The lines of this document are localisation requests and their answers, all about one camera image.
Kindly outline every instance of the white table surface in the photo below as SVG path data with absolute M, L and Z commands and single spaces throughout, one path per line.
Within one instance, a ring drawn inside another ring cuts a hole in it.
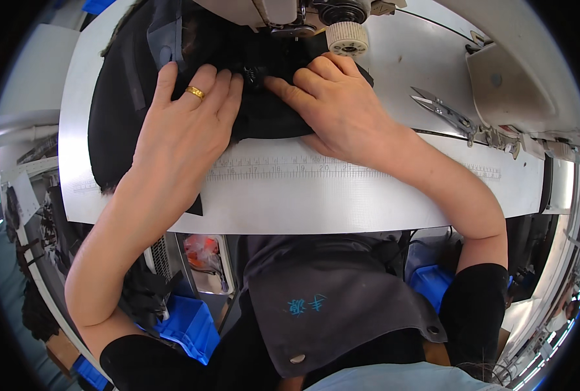
M 95 223 L 109 197 L 92 176 L 87 127 L 95 82 L 103 59 L 98 53 L 132 0 L 117 0 L 82 32 L 60 112 L 59 161 L 62 195 L 70 221 Z M 396 120 L 415 129 L 458 134 L 448 123 L 414 102 L 410 86 L 423 88 L 478 121 L 465 60 L 470 41 L 430 21 L 400 12 L 366 23 L 371 51 L 358 61 L 375 79 L 374 90 Z M 422 135 L 430 144 L 485 179 L 506 217 L 539 209 L 544 162 L 521 152 L 484 145 L 468 148 L 461 139 Z M 221 161 L 324 159 L 296 139 L 241 141 Z M 339 163 L 327 161 L 340 167 Z M 447 224 L 435 204 L 398 180 L 363 168 L 358 176 L 268 175 L 237 179 L 209 175 L 201 191 L 203 216 L 184 214 L 171 228 L 189 233 L 299 234 L 386 231 Z M 266 169 L 278 169 L 276 165 Z

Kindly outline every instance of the measuring ruler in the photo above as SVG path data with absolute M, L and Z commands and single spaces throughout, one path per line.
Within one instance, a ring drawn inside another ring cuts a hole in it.
M 459 161 L 482 180 L 499 181 L 501 169 Z M 272 178 L 387 178 L 390 175 L 319 154 L 254 156 L 217 160 L 206 181 Z

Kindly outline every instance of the right hand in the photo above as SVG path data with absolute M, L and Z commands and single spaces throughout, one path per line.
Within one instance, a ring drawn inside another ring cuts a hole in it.
M 311 126 L 316 134 L 302 139 L 325 156 L 383 171 L 415 135 L 390 118 L 349 57 L 315 58 L 296 71 L 294 86 L 273 77 L 264 83 Z

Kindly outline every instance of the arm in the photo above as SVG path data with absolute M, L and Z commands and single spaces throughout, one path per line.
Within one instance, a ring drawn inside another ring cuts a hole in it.
M 190 93 L 170 97 L 177 65 L 160 70 L 132 167 L 83 242 L 67 277 L 68 312 L 91 353 L 100 357 L 115 339 L 142 331 L 118 309 L 123 278 L 194 202 L 212 163 L 229 144 L 242 97 L 242 78 L 204 65 Z
M 294 74 L 294 85 L 266 86 L 314 129 L 317 152 L 381 172 L 432 199 L 465 238 L 458 272 L 479 264 L 507 267 L 507 231 L 498 201 L 468 169 L 385 112 L 350 58 L 325 53 Z

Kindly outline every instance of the hand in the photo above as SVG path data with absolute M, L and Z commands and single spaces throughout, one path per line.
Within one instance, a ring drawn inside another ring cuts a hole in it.
M 349 57 L 327 52 L 296 71 L 293 82 L 264 81 L 316 132 L 303 141 L 320 154 L 383 171 L 414 133 L 390 118 Z
M 196 72 L 189 92 L 171 101 L 177 65 L 166 64 L 157 76 L 153 103 L 145 117 L 132 167 L 114 194 L 144 226 L 148 242 L 159 238 L 192 205 L 214 161 L 229 144 L 242 99 L 242 77 L 212 65 Z

